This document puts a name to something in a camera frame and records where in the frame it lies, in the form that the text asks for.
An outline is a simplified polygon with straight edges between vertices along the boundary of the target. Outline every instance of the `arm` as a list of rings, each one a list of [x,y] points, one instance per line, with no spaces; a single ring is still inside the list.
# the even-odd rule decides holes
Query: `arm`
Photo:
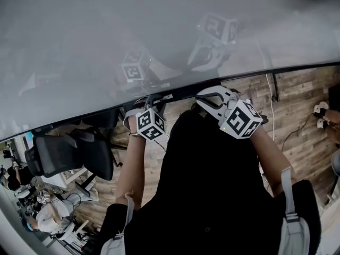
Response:
[[[20,174],[19,174],[19,167],[18,166],[15,167],[15,172],[16,172],[16,179],[19,181],[19,183],[21,185]]]
[[[129,117],[131,133],[137,133],[136,117]],[[130,193],[134,202],[134,209],[139,210],[142,205],[144,192],[144,151],[146,140],[143,137],[130,136],[126,157],[116,189],[116,203],[127,205],[126,193]]]
[[[268,136],[262,126],[259,126],[250,140],[255,147],[260,164],[273,191],[274,196],[282,192],[281,173],[282,170],[291,167],[290,162],[279,150],[276,144]],[[296,174],[292,171],[292,184],[296,183]]]
[[[57,210],[54,208],[54,206],[52,205],[52,203],[47,204],[48,207],[48,211],[52,214],[53,216],[53,220],[55,223],[57,223],[58,225],[62,222]]]

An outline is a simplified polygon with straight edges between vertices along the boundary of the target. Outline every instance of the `white cable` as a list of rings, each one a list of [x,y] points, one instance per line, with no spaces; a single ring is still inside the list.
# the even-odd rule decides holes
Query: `white cable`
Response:
[[[273,102],[271,100],[271,96],[273,94],[271,93],[271,87],[270,87],[269,80],[268,80],[268,74],[266,74],[266,79],[267,79],[269,90],[270,90],[270,100],[269,101],[270,101],[271,112],[273,114],[273,141],[274,141],[274,137],[275,137],[275,118],[274,118]]]
[[[262,60],[263,60],[263,66],[264,66],[265,69],[267,69],[265,56],[264,56],[264,53],[262,52],[262,49],[261,49],[261,47],[260,47],[260,44],[259,44],[259,41],[258,41],[258,40],[256,40],[256,45],[257,45],[257,48],[259,49],[259,52],[260,52],[260,54],[261,54],[261,57],[262,57]],[[268,74],[266,74],[266,79],[267,79],[268,86],[269,86],[269,90],[270,90],[270,98],[269,98],[269,101],[270,101],[271,112],[272,112],[272,114],[273,114],[273,141],[274,141],[274,137],[275,137],[275,118],[274,118],[273,104],[272,104],[272,100],[271,100],[271,96],[272,96],[273,94],[272,94],[272,92],[271,92],[271,87],[270,87],[269,80],[268,80]]]

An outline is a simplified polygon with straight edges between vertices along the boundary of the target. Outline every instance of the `wrist strap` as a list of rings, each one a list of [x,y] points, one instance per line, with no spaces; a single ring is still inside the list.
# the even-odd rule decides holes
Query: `wrist strap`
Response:
[[[143,137],[143,136],[140,135],[139,133],[129,133],[129,136],[133,136],[133,137]]]

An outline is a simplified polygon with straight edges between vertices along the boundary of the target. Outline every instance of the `foot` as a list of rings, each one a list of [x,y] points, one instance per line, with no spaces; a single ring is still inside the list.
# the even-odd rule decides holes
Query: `foot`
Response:
[[[314,116],[328,121],[327,118],[325,117],[325,110],[327,109],[329,109],[328,104],[324,101],[320,102],[318,105],[314,106],[313,109]]]
[[[96,188],[91,189],[90,198],[92,199],[92,201],[99,201],[98,190]]]
[[[325,120],[323,120],[321,118],[317,120],[317,128],[318,129],[325,129],[327,126],[328,126],[328,122],[326,122]]]

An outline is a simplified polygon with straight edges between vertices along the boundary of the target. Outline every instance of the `white shirt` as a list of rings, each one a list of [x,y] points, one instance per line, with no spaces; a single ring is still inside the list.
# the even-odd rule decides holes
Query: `white shirt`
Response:
[[[58,212],[58,215],[61,218],[62,222],[58,225],[54,221],[53,215],[50,213],[48,205],[46,205],[37,214],[36,221],[38,223],[38,228],[42,232],[48,232],[51,234],[62,233],[70,223],[69,220],[63,217],[70,216],[70,213],[67,209],[67,206],[60,200],[52,202],[52,205]]]

